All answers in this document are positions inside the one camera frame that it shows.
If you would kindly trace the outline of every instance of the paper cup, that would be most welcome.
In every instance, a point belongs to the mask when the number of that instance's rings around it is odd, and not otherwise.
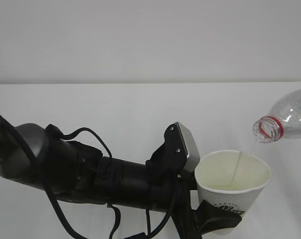
[[[222,150],[203,157],[195,169],[199,202],[243,216],[270,182],[270,167],[261,159],[235,150]],[[227,234],[232,229],[216,231]]]

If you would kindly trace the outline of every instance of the black wire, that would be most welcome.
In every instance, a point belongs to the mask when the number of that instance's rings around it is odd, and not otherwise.
[[[35,155],[33,154],[32,150],[29,147],[29,145],[25,142],[24,138],[19,134],[19,132],[8,121],[6,121],[1,116],[0,116],[0,118],[3,120],[2,121],[3,126],[7,129],[9,134],[11,134],[11,136],[15,139],[15,141],[22,148],[22,150],[24,151],[24,153],[26,154],[26,156],[30,160],[30,163],[33,166],[33,168],[37,170],[37,173],[38,173],[38,175],[40,177],[40,180],[43,184],[44,191],[45,191],[47,197],[49,198],[49,200],[52,204],[52,207],[53,207],[58,219],[60,220],[63,228],[74,239],[87,239],[86,237],[84,237],[84,236],[78,234],[76,231],[74,231],[74,229],[71,227],[71,225],[69,224],[69,222],[65,218],[65,215],[63,214],[63,211],[62,211],[60,205],[58,204],[58,202],[56,200],[56,197],[55,197],[54,193],[52,192],[52,189],[51,189],[48,181],[46,180],[46,177],[44,176],[43,171],[40,169],[39,165],[37,164],[37,160],[36,160]]]
[[[97,138],[97,140],[101,143],[101,145],[105,148],[105,150],[107,151],[108,155],[109,155],[109,161],[108,161],[108,164],[106,166],[106,168],[104,169],[105,171],[108,170],[108,168],[110,167],[111,165],[111,161],[112,161],[112,154],[111,154],[111,151],[109,150],[109,148],[107,147],[107,145],[104,143],[104,141],[101,139],[101,137],[99,137],[99,135],[97,133],[95,133],[94,131],[92,131],[90,128],[86,128],[86,127],[83,127],[83,128],[79,128],[77,130],[75,130],[73,133],[71,134],[66,134],[66,135],[63,135],[61,137],[61,139],[64,139],[64,140],[71,140],[73,138],[75,138],[77,135],[79,135],[81,132],[83,131],[87,131],[89,133],[91,133],[92,135],[95,136],[95,138]]]
[[[146,220],[147,220],[147,234],[149,235],[151,233],[149,208],[146,209]]]
[[[172,211],[174,209],[175,203],[176,203],[176,198],[177,198],[177,179],[174,175],[174,173],[171,171],[172,174],[172,181],[173,181],[173,195],[171,198],[171,202],[169,205],[169,209],[166,212],[164,218],[162,219],[161,223],[155,228],[155,230],[153,232],[151,232],[150,234],[148,234],[146,236],[147,239],[151,239],[153,238],[155,235],[157,235],[162,228],[164,228],[164,226],[166,225],[167,221],[169,220],[169,217],[172,215]]]

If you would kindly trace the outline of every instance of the clear plastic bottle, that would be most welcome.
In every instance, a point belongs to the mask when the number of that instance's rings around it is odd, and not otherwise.
[[[262,143],[301,138],[301,89],[279,99],[267,116],[254,123],[253,132]]]

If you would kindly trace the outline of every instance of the white backdrop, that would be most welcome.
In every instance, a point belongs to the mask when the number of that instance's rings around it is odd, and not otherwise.
[[[301,0],[0,0],[0,82],[301,81]]]
[[[163,142],[166,127],[180,121],[201,156],[220,149],[249,152],[252,124],[282,95],[301,83],[0,85],[0,113],[13,125],[53,123],[65,132],[91,127],[114,157],[143,163]],[[84,143],[101,148],[88,134]],[[301,239],[301,140],[257,145],[255,155],[273,171],[272,182],[242,223],[229,235],[205,239]],[[61,203],[74,228],[90,239],[105,239],[111,209]],[[198,199],[193,194],[193,208]],[[120,207],[122,223],[114,239],[146,231],[144,210]],[[162,213],[151,213],[152,227]],[[45,193],[0,178],[0,239],[69,239]],[[176,239],[171,220],[158,239]]]

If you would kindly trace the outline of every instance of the bottle mouth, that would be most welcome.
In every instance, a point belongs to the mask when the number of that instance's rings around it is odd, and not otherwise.
[[[266,116],[256,121],[253,133],[258,142],[270,143],[279,140],[284,134],[282,123],[273,116]]]

